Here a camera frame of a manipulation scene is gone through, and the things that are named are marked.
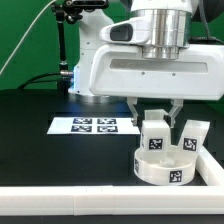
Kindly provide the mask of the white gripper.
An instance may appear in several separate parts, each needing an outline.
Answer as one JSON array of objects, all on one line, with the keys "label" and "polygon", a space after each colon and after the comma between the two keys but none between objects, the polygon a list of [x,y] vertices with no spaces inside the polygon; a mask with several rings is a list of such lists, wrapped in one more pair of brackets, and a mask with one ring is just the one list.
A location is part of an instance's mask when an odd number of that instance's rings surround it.
[{"label": "white gripper", "polygon": [[183,100],[218,100],[224,96],[224,46],[196,45],[176,60],[145,59],[138,46],[104,45],[93,59],[90,90],[95,95],[128,97],[132,124],[138,124],[138,98],[172,99],[164,116],[173,128]]}]

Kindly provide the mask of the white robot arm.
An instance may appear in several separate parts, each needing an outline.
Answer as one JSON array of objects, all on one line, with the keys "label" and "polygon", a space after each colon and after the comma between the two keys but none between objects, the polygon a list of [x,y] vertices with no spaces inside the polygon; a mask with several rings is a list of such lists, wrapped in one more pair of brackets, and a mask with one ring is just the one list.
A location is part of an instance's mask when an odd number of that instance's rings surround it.
[{"label": "white robot arm", "polygon": [[74,91],[86,100],[120,96],[185,100],[224,96],[224,46],[191,44],[189,26],[203,0],[131,0],[132,17],[114,23],[100,10],[80,24]]}]

